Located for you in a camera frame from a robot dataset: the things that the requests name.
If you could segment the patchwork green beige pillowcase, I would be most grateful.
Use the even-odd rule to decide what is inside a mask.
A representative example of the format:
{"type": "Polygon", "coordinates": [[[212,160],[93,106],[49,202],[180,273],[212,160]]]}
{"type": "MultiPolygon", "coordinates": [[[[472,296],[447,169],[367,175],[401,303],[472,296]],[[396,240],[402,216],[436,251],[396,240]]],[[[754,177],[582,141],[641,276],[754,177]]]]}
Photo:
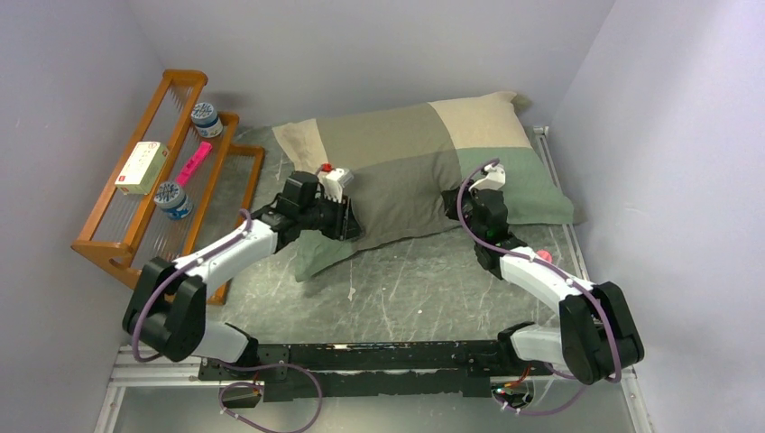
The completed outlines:
{"type": "Polygon", "coordinates": [[[353,242],[301,234],[295,279],[306,281],[359,251],[454,228],[444,193],[494,158],[506,172],[502,193],[511,224],[573,223],[573,203],[553,183],[519,119],[528,103],[498,91],[273,127],[296,170],[315,172],[328,163],[352,172],[346,194],[364,230],[353,242]]]}

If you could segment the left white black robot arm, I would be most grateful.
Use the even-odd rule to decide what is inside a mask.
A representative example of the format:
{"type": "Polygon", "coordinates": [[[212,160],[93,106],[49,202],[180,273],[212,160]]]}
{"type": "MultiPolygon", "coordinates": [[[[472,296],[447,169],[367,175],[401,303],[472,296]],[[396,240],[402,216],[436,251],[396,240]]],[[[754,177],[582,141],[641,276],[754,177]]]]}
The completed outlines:
{"type": "Polygon", "coordinates": [[[236,379],[260,364],[259,342],[242,329],[207,319],[207,301],[217,288],[252,264],[315,231],[330,240],[359,238],[346,188],[352,171],[324,165],[295,171],[267,205],[241,210],[242,223],[214,243],[173,261],[155,257],[141,270],[122,325],[131,337],[134,360],[173,362],[190,356],[212,358],[236,379]]]}

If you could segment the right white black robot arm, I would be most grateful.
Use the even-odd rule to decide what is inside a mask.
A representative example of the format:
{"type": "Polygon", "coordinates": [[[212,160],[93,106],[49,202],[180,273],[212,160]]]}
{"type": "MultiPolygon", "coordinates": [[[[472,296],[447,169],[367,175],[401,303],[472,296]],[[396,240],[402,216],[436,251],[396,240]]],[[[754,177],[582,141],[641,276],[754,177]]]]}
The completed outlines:
{"type": "Polygon", "coordinates": [[[590,385],[614,381],[620,371],[645,357],[644,345],[622,289],[593,283],[562,270],[530,248],[509,228],[503,194],[483,189],[443,192],[445,214],[457,220],[475,242],[481,267],[514,284],[558,315],[556,327],[523,322],[501,333],[496,363],[508,374],[530,361],[563,368],[590,385]]]}

